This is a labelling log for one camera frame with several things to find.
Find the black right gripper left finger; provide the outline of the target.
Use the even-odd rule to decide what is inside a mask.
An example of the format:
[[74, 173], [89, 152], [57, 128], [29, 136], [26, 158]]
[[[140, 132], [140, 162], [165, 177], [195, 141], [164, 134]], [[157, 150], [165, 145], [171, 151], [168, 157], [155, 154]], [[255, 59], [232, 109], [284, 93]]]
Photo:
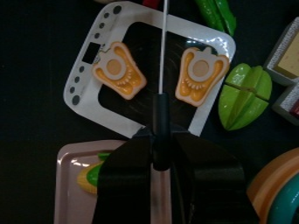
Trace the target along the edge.
[[101, 165], [92, 224], [151, 223], [149, 180], [151, 134], [143, 128]]

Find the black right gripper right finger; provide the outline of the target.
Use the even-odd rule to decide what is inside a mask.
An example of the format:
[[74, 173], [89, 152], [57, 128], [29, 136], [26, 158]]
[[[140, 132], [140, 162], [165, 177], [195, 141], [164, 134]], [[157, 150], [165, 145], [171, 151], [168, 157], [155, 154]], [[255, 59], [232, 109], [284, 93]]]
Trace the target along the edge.
[[257, 224], [237, 159], [185, 128], [171, 132], [172, 223]]

